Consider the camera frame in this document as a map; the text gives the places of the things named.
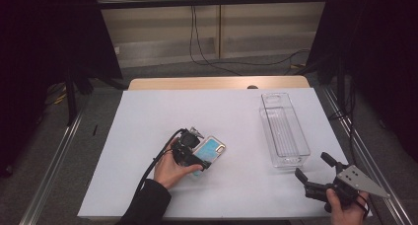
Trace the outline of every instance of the black jacket sleeve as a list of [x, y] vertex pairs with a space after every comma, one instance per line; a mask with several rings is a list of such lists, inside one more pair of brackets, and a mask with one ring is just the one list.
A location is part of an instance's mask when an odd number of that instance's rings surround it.
[[158, 225], [172, 196], [161, 184], [147, 179], [116, 225]]

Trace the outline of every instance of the human hand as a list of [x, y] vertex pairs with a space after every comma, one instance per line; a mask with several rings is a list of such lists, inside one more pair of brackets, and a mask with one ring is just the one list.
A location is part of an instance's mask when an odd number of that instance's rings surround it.
[[[360, 196], [367, 199], [368, 193], [361, 191]], [[326, 190], [326, 197], [332, 207], [331, 223], [332, 225], [362, 225], [364, 210], [357, 204], [352, 203], [350, 207], [342, 210], [340, 200], [332, 188]], [[357, 201], [365, 206], [366, 201], [361, 197]]]
[[[178, 138], [173, 139], [170, 145], [166, 148], [166, 151], [171, 150], [172, 145], [177, 140]], [[163, 185], [166, 189], [169, 189], [177, 184], [185, 175], [198, 170], [203, 170], [203, 167], [199, 164], [188, 167], [178, 165], [174, 160], [173, 151], [167, 151], [156, 165], [154, 171], [154, 181]]]

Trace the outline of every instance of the transparent plastic box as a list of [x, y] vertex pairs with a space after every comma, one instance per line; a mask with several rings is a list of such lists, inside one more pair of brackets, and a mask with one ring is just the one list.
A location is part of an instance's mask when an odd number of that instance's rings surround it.
[[301, 167], [311, 155], [288, 94], [261, 95], [262, 118], [271, 162], [276, 168]]

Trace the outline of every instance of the metal bar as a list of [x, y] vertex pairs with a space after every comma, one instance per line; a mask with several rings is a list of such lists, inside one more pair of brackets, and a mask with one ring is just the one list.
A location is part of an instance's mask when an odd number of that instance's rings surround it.
[[35, 193], [35, 196], [31, 200], [30, 205], [28, 206], [25, 214], [19, 223], [20, 225], [35, 225], [37, 219], [42, 212], [42, 209], [46, 203], [46, 199], [49, 196], [49, 193], [52, 189], [53, 182], [58, 175], [59, 169], [62, 165], [62, 162], [65, 159], [65, 155], [71, 145], [71, 142], [74, 138], [75, 133], [77, 132], [77, 128], [80, 124], [85, 106], [87, 104], [87, 100], [84, 102], [81, 110], [74, 118], [73, 123], [70, 126], [67, 126], [67, 129], [64, 133], [64, 136], [59, 143], [59, 146], [55, 152], [55, 155], [49, 165], [48, 170], [45, 173], [42, 181], [40, 182], [39, 187]]
[[65, 90], [67, 92], [67, 103], [68, 103], [68, 123], [70, 126], [77, 116], [77, 103], [75, 97], [74, 83], [71, 77], [71, 70], [67, 63], [65, 66]]
[[[340, 113], [340, 108], [336, 102], [336, 96], [330, 87], [325, 87], [324, 92], [328, 98], [333, 110], [336, 113]], [[350, 135], [350, 125], [351, 121], [348, 117], [341, 117], [340, 123], [343, 126], [347, 135]], [[379, 169], [372, 155], [370, 154], [366, 144], [363, 142], [360, 134], [353, 127], [353, 144], [355, 150], [362, 160], [363, 164], [366, 166], [366, 169], [369, 173], [369, 176], [378, 183], [382, 188], [384, 188], [388, 193], [390, 193], [390, 198], [383, 198], [384, 203], [386, 204], [388, 210], [392, 214], [393, 219], [396, 221], [397, 225], [412, 225], [412, 220], [409, 218], [405, 208], [397, 197], [396, 193], [388, 183], [387, 179], [384, 177], [383, 173]]]
[[337, 103], [342, 113], [347, 113], [345, 108], [345, 68], [341, 57], [338, 59], [337, 69]]
[[212, 5], [244, 5], [244, 4], [268, 4], [268, 3], [305, 3], [325, 1], [347, 0], [126, 0], [126, 1], [101, 1], [98, 3], [79, 4], [51, 4], [47, 7], [78, 7], [108, 9], [132, 9], [132, 8], [156, 8], [156, 7], [179, 7], [179, 6], [212, 6]]

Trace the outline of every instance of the phone case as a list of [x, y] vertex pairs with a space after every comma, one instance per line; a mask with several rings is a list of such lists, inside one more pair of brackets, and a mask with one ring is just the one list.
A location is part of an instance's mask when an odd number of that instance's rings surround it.
[[[199, 146], [196, 147], [196, 150], [193, 152], [193, 155], [199, 159], [210, 162], [213, 164], [216, 159], [225, 152], [227, 147], [221, 141], [213, 136], [209, 136], [203, 141]], [[202, 172], [194, 172], [194, 176], [200, 176]]]

